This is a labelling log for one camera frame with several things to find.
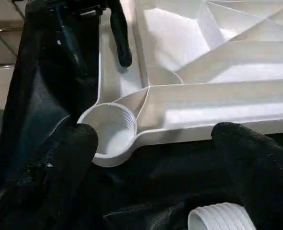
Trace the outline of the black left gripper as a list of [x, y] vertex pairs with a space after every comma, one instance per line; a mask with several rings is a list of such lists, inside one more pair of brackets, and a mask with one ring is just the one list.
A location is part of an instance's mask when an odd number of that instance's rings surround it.
[[128, 42], [127, 22], [119, 0], [31, 0], [30, 14], [48, 15], [59, 10], [65, 15], [88, 18], [101, 16], [108, 7], [111, 10], [110, 24], [119, 63], [122, 67], [128, 68], [132, 64], [132, 54]]

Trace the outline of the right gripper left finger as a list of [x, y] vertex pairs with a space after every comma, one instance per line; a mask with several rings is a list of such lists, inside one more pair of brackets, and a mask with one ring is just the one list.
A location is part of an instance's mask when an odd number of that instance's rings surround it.
[[0, 189], [0, 230], [77, 228], [78, 191], [97, 146], [87, 124], [54, 132]]

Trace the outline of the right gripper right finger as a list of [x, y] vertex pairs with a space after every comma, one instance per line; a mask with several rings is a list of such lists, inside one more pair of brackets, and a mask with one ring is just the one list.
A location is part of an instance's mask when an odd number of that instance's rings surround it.
[[241, 124], [218, 123], [212, 141], [258, 230], [283, 230], [283, 148]]

